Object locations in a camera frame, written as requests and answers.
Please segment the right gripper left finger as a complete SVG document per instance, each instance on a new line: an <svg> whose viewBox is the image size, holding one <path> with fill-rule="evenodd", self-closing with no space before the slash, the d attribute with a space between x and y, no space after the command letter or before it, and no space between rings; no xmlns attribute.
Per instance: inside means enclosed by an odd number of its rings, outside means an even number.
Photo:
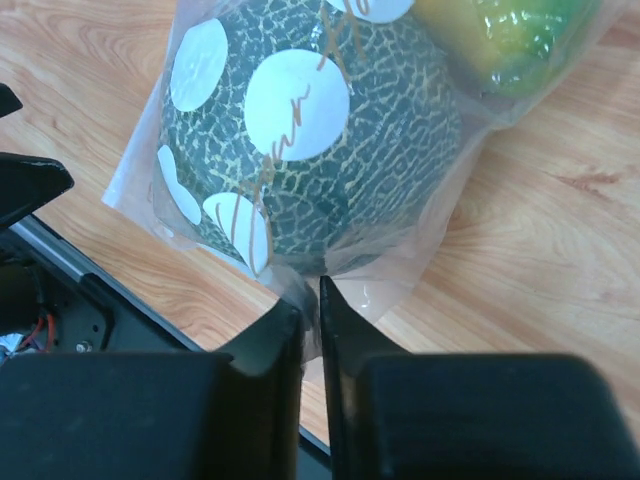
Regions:
<svg viewBox="0 0 640 480"><path fill-rule="evenodd" d="M303 316L211 352L26 354L1 368L5 479L292 479Z"/></svg>

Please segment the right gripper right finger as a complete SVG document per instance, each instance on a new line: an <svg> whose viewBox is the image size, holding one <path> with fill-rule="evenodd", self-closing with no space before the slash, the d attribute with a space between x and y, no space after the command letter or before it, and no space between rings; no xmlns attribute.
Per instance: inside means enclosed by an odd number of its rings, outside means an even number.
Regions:
<svg viewBox="0 0 640 480"><path fill-rule="evenodd" d="M412 353L328 277L320 331L336 479L635 479L604 377L561 353Z"/></svg>

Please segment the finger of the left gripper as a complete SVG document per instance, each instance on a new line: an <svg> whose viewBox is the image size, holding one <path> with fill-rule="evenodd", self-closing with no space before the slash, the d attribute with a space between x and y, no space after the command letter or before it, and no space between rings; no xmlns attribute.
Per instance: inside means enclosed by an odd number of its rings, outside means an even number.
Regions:
<svg viewBox="0 0 640 480"><path fill-rule="evenodd" d="M54 159L1 153L1 229L30 215L74 186L64 165Z"/></svg>
<svg viewBox="0 0 640 480"><path fill-rule="evenodd" d="M6 84L0 84L0 118L11 115L23 108L22 102Z"/></svg>

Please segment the polka dot zip bag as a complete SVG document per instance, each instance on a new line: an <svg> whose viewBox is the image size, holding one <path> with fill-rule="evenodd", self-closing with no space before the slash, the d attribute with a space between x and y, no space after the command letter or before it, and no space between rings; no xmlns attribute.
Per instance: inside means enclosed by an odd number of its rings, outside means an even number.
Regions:
<svg viewBox="0 0 640 480"><path fill-rule="evenodd" d="M180 1L103 202L303 313L318 281L368 319L440 246L486 139L515 125L622 1Z"/></svg>

